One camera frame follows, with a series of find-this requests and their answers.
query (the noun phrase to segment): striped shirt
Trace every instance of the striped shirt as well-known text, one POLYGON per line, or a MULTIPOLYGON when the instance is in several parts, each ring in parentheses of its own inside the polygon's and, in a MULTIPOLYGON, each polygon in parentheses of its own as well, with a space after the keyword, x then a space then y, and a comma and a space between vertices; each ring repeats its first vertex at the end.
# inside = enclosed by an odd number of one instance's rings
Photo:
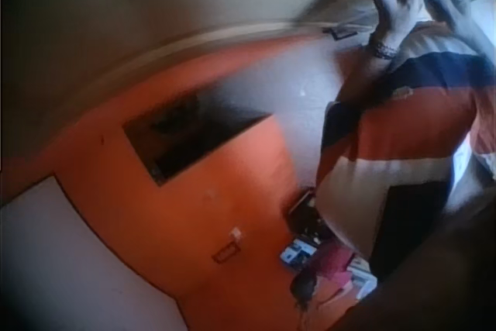
POLYGON ((328 106, 316 193, 331 230, 367 259, 392 199, 409 209, 398 226, 433 219, 422 206, 446 202, 464 141, 496 173, 494 67, 445 28, 411 33, 374 84, 364 107, 328 106))

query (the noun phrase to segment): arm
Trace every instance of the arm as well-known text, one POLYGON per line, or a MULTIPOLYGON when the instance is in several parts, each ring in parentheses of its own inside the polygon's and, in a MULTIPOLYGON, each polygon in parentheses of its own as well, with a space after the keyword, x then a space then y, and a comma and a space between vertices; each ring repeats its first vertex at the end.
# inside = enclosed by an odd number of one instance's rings
POLYGON ((359 103, 368 93, 371 83, 389 68, 391 60, 377 57, 374 45, 381 43, 389 50, 398 51, 403 39, 412 31, 423 0, 374 0, 379 12, 379 25, 367 48, 357 61, 351 75, 337 96, 337 101, 359 103))

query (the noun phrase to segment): white wall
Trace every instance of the white wall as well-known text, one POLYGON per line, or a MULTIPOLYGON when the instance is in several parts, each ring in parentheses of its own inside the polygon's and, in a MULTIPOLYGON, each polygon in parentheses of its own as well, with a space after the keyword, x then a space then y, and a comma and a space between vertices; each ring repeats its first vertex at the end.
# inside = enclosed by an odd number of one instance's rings
POLYGON ((176 301, 88 228, 55 178, 2 210, 2 297, 40 330, 184 331, 176 301))

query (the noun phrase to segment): wrist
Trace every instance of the wrist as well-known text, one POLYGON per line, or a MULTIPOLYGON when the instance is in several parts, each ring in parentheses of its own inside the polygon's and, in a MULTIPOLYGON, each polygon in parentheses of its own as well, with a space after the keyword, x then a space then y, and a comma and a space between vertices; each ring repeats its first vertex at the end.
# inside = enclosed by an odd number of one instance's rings
POLYGON ((401 43, 406 38, 404 33, 392 31, 390 29, 383 29, 378 26, 374 31, 374 39, 377 42, 383 43, 385 46, 392 49, 399 49, 401 43))

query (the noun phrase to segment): beaded bracelet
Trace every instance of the beaded bracelet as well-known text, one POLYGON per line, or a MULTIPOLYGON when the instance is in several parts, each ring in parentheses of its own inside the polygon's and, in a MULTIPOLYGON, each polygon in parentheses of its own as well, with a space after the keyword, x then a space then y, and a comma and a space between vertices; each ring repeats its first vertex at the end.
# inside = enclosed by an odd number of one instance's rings
POLYGON ((373 33, 370 35, 367 47, 375 57, 382 58, 383 60, 392 60, 398 54, 397 49, 388 47, 379 40, 376 40, 373 33))

